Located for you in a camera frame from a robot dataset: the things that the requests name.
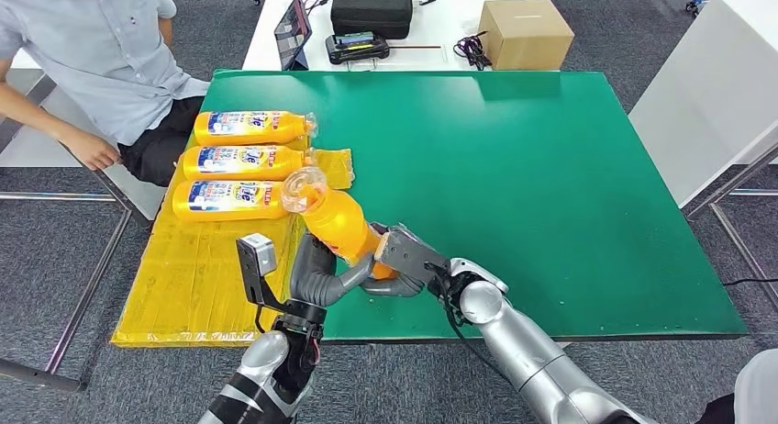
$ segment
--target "yellow plastic sheet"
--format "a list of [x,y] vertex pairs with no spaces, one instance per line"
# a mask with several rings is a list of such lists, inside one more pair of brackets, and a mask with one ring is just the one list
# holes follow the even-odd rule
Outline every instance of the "yellow plastic sheet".
[[[351,186],[351,153],[317,151],[333,188]],[[183,180],[176,171],[169,190]],[[297,215],[276,220],[186,223],[172,212],[168,193],[140,260],[124,312],[111,342],[124,347],[239,346],[259,336],[256,306],[246,301],[237,238],[259,232],[275,247],[277,269],[268,283],[279,300],[288,297],[289,273],[305,224]],[[275,314],[265,309],[268,329]]]

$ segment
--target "plastic bottle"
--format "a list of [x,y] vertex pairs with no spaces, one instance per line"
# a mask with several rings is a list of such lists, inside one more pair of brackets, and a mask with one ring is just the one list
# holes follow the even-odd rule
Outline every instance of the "plastic bottle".
[[203,146],[183,153],[187,179],[283,181],[290,173],[316,163],[313,148],[295,151],[285,146]]
[[[364,219],[362,209],[349,194],[332,190],[317,167],[303,167],[283,182],[283,207],[299,213],[308,230],[348,266],[355,265],[365,254],[375,253],[381,236]],[[396,271],[376,263],[376,279],[395,277]]]
[[176,187],[172,210],[181,220],[207,222],[277,219],[283,183],[270,181],[186,181]]
[[302,116],[277,110],[202,112],[194,121],[194,137],[201,146],[285,143],[316,134],[314,114]]

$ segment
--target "black case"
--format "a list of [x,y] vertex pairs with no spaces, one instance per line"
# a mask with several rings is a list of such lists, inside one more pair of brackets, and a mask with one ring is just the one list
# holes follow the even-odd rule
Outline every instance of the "black case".
[[336,35],[371,31],[385,39],[404,39],[412,16],[412,0],[332,0],[329,18]]

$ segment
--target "hand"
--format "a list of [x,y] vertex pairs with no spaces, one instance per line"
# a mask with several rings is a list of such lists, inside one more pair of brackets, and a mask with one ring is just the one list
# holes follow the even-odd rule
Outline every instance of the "hand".
[[89,170],[105,169],[115,162],[121,162],[119,152],[114,146],[82,130],[76,130],[61,142]]

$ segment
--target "bottle label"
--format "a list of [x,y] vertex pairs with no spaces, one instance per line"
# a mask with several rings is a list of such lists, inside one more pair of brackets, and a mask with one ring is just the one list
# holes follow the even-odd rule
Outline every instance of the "bottle label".
[[201,173],[238,173],[256,170],[267,164],[272,167],[277,149],[275,146],[204,147],[197,159]]
[[195,181],[189,190],[189,208],[193,211],[222,211],[235,208],[268,206],[272,183]]
[[268,127],[278,128],[279,112],[211,112],[208,133],[211,135],[249,135]]

